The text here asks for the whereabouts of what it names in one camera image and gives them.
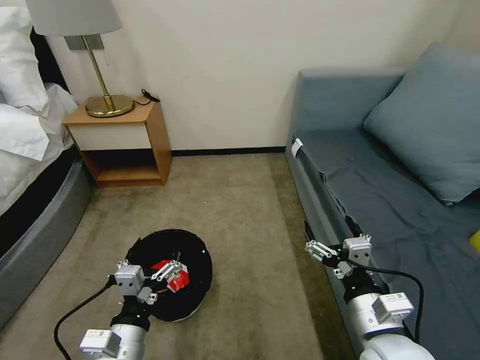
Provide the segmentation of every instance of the white pillow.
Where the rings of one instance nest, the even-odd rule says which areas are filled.
[[[41,113],[49,98],[30,41],[32,21],[22,7],[0,7],[0,91],[5,102]]]
[[[40,161],[48,144],[38,116],[0,104],[0,150]]]

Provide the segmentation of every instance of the black cable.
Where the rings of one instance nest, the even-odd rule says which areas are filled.
[[[141,102],[139,102],[139,101],[137,101],[137,100],[134,99],[133,101],[136,102],[136,103],[139,104],[139,105],[145,106],[145,105],[150,104],[151,102],[154,102],[154,103],[159,103],[159,102],[160,102],[160,99],[159,99],[158,97],[152,96],[152,95],[151,95],[147,90],[145,90],[145,89],[142,89],[142,90],[141,90],[141,94],[142,94],[145,98],[148,99],[148,102],[146,102],[146,103],[141,103]]]
[[[101,294],[103,294],[105,292],[105,290],[111,288],[113,285],[116,284],[116,281],[115,281],[115,277],[113,275],[110,275],[108,277],[108,281],[106,282],[106,284],[99,290],[97,291],[96,293],[94,293],[92,296],[90,296],[88,299],[86,299],[85,301],[83,301],[82,303],[80,303],[79,305],[77,305],[76,307],[74,307],[72,310],[70,310],[69,312],[67,312],[65,315],[63,315],[61,317],[60,320],[58,320],[58,322],[56,323],[55,325],[55,329],[53,329],[53,341],[55,342],[55,345],[56,347],[58,348],[58,350],[60,350],[61,354],[63,355],[63,357],[66,359],[66,360],[72,360],[72,358],[70,357],[69,353],[67,352],[67,350],[65,350],[64,346],[62,345],[62,343],[60,342],[60,339],[59,339],[59,329],[60,329],[60,325],[62,325],[62,323],[68,319],[71,315],[75,314],[78,310],[80,310],[81,308],[83,308],[85,305],[87,305],[89,302],[91,302],[92,300],[94,300],[95,298],[99,297]]]
[[[402,276],[404,278],[413,280],[418,285],[418,310],[416,312],[414,341],[420,345],[420,322],[422,321],[422,312],[424,310],[424,292],[425,292],[422,282],[418,278],[416,278],[415,276],[407,272],[396,271],[396,270],[386,270],[386,269],[381,269],[376,267],[365,266],[350,259],[347,259],[346,262],[358,268],[362,268],[374,273]]]
[[[135,100],[135,99],[133,99],[133,101],[136,102],[138,105],[142,105],[142,106],[148,105],[148,104],[150,104],[150,103],[152,102],[151,99],[148,99],[148,102],[146,102],[146,103],[141,103],[141,102],[139,102],[139,101],[137,101],[137,100]]]

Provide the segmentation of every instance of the lamp shade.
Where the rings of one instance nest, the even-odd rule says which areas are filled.
[[[111,0],[26,0],[26,6],[40,35],[104,34],[122,27]]]

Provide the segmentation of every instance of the blue pillow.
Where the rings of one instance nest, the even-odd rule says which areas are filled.
[[[444,203],[480,188],[480,56],[434,43],[365,120]]]

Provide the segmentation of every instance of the wooden nightstand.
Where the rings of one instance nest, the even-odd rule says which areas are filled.
[[[172,155],[159,102],[107,118],[89,116],[82,104],[63,124],[98,187],[167,183]]]

